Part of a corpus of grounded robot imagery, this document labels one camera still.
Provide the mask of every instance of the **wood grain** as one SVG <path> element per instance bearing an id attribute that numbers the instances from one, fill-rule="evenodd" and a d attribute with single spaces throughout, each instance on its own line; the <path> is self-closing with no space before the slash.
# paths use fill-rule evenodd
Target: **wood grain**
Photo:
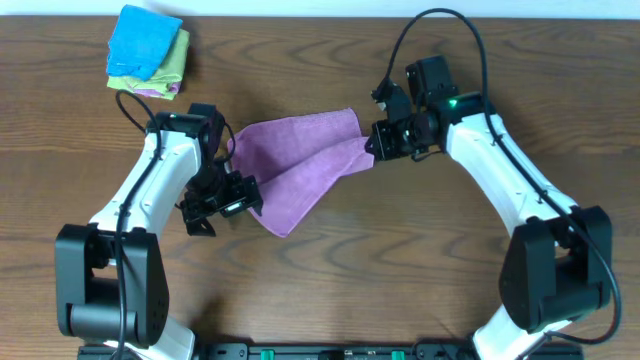
<path id="1" fill-rule="evenodd" d="M 115 193 L 142 147 L 105 87 L 116 19 L 11 17 L 0 22 L 0 358 L 72 358 L 80 342 L 55 318 L 53 242 Z M 234 129 L 352 107 L 361 127 L 403 19 L 186 18 L 184 91 L 155 111 L 215 103 Z M 599 204 L 615 226 L 624 323 L 590 359 L 640 353 L 640 23 L 477 20 L 491 97 L 509 131 L 560 189 Z M 446 54 L 465 91 L 479 88 L 467 30 L 430 19 L 411 30 L 393 76 Z M 500 303 L 508 238 L 472 179 L 446 157 L 380 164 L 344 178 L 287 239 L 250 215 L 212 219 L 219 237 L 189 238 L 171 215 L 161 244 L 171 314 L 205 337 L 255 341 L 413 342 L 465 336 Z M 596 335 L 605 310 L 572 326 Z"/>

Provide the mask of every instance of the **green towel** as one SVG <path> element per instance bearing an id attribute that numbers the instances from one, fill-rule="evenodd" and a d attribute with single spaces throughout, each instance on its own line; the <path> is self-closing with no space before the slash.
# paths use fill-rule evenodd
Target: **green towel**
<path id="1" fill-rule="evenodd" d="M 109 76 L 107 86 L 173 100 L 180 88 L 180 82 L 182 82 L 188 48 L 189 33 L 180 29 L 167 57 L 164 58 L 151 79 L 142 81 L 133 76 Z"/>

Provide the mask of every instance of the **cloth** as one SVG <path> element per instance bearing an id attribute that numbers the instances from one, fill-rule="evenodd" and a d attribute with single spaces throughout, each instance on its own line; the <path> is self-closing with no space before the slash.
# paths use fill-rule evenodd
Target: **cloth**
<path id="1" fill-rule="evenodd" d="M 182 20 L 125 5 L 109 40 L 107 74 L 147 81 L 162 64 Z"/>
<path id="2" fill-rule="evenodd" d="M 136 94 L 173 100 L 182 82 L 189 48 L 189 32 L 180 29 L 167 57 L 153 76 L 142 81 L 133 76 L 110 76 L 107 86 L 126 89 Z"/>
<path id="3" fill-rule="evenodd" d="M 256 177 L 264 201 L 262 216 L 251 213 L 280 237 L 293 231 L 338 178 L 373 166 L 351 109 L 252 124 L 235 137 L 232 165 Z"/>
<path id="4" fill-rule="evenodd" d="M 157 90 L 154 89 L 141 89 L 141 88 L 136 88 L 134 89 L 131 84 L 129 84 L 124 78 L 126 78 L 127 76 L 110 76 L 109 80 L 107 81 L 107 87 L 110 87 L 112 89 L 116 89 L 116 90 L 120 90 L 120 89 L 124 89 L 124 90 L 129 90 L 135 94 L 140 94 L 142 96 L 146 96 L 146 97 L 157 97 L 157 98 L 163 98 L 163 99 L 167 99 L 167 100 L 173 100 L 176 95 L 178 94 L 178 92 L 180 91 L 180 85 L 181 83 L 173 83 L 169 86 L 169 90 L 161 93 Z"/>

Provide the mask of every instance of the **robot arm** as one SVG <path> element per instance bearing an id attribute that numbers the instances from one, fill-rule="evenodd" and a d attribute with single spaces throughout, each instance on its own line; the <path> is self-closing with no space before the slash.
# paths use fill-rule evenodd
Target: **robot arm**
<path id="1" fill-rule="evenodd" d="M 459 95 L 447 64 L 437 56 L 406 69 L 416 113 L 402 89 L 391 82 L 373 94 L 387 119 L 373 125 L 366 150 L 377 160 L 411 156 L 431 146 L 449 154 L 478 183 L 502 218 L 511 244 L 500 276 L 503 304 L 473 337 L 481 360 L 513 360 L 571 321 L 606 306 L 611 287 L 593 250 L 516 169 L 487 123 L 481 95 Z M 599 207 L 580 209 L 555 188 L 507 133 L 495 109 L 490 121 L 507 150 L 547 195 L 591 236 L 611 263 L 611 224 Z M 555 258 L 555 246 L 569 249 Z"/>
<path id="2" fill-rule="evenodd" d="M 498 114 L 491 121 L 502 141 L 518 161 L 523 164 L 538 184 L 542 184 L 549 196 L 567 213 L 576 206 L 575 201 L 560 192 L 533 165 L 520 150 L 505 129 Z M 463 117 L 459 123 L 449 126 L 446 135 L 446 153 L 464 167 L 485 193 L 504 223 L 509 236 L 518 225 L 527 219 L 556 218 L 556 213 L 546 202 L 541 201 L 536 191 L 516 170 L 500 147 L 496 146 L 487 127 L 484 114 Z"/>
<path id="3" fill-rule="evenodd" d="M 162 130 L 162 140 L 161 161 L 136 193 L 125 232 L 141 228 L 160 239 L 173 205 L 189 180 L 200 170 L 202 154 L 199 139 L 184 132 Z M 153 133 L 148 134 L 133 170 L 111 201 L 89 220 L 90 224 L 97 224 L 98 230 L 115 231 L 118 207 L 151 161 L 155 149 L 156 137 Z"/>
<path id="4" fill-rule="evenodd" d="M 188 114 L 159 113 L 138 162 L 116 195 L 86 226 L 65 225 L 56 238 L 58 326 L 65 335 L 117 343 L 120 328 L 118 280 L 99 278 L 93 269 L 114 264 L 114 234 L 120 204 L 152 161 L 161 131 L 159 161 L 134 194 L 123 227 L 127 303 L 126 346 L 143 359 L 190 360 L 195 336 L 168 317 L 169 290 L 158 240 L 169 214 L 180 202 L 189 234 L 215 235 L 206 220 L 231 216 L 249 207 L 260 212 L 255 178 L 227 173 L 214 158 L 224 117 L 214 106 L 192 104 Z"/>

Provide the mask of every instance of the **pink towel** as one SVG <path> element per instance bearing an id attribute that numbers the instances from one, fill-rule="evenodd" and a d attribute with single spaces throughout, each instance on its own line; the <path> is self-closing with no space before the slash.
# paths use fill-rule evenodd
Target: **pink towel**
<path id="1" fill-rule="evenodd" d="M 373 166 L 353 110 L 252 124 L 236 134 L 233 168 L 254 175 L 269 231 L 288 236 L 339 177 Z"/>

